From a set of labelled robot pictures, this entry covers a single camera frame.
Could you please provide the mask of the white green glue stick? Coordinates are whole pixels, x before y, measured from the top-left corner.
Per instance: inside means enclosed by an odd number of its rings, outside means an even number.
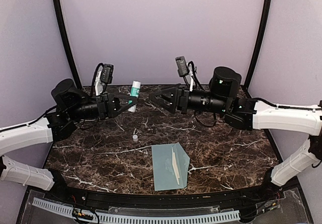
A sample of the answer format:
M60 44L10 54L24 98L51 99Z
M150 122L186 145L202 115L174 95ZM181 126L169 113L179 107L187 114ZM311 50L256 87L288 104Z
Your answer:
M141 82L133 81L130 96L138 98L139 92L140 92L140 87L141 87ZM128 109L129 112L135 112L135 110L136 110L136 105L133 105Z

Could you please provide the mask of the small white glue cap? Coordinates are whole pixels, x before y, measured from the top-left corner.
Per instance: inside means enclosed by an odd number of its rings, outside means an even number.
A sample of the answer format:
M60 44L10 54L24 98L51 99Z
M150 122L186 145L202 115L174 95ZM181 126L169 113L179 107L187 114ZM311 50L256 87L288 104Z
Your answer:
M134 142L138 142L138 135L137 134L134 134L132 136L132 139L133 139Z

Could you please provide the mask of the light blue paper envelope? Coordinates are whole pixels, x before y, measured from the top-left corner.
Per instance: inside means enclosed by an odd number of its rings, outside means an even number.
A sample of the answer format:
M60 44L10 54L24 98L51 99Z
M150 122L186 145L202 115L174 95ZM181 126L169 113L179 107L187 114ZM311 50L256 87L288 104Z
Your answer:
M172 166L172 147L176 153L180 185L177 184ZM180 143L153 145L151 153L155 191L177 190L187 187L190 157Z

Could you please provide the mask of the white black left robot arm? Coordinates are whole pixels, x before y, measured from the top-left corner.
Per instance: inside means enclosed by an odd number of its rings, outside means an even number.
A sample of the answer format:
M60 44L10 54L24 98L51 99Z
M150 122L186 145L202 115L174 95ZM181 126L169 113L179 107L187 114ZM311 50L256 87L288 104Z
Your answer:
M100 93L91 97L76 88L72 79L62 80L52 90L56 105L37 119L1 129L1 180L50 191L60 202L71 198L62 175L53 169L40 169L20 163L6 154L41 143L67 139L82 120L115 118L137 103L136 96Z

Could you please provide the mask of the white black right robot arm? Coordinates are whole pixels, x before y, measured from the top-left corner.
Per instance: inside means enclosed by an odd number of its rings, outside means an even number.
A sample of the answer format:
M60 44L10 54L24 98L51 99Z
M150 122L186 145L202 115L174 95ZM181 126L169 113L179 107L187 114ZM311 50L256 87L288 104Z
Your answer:
M321 104L311 106L280 105L262 98L237 96L241 75L219 66L214 69L209 90L188 90L181 85L149 95L149 99L169 111L188 110L219 115L232 128L240 130L277 129L308 134L304 144L282 163L265 174L257 197L267 201L290 179L308 167L321 163Z

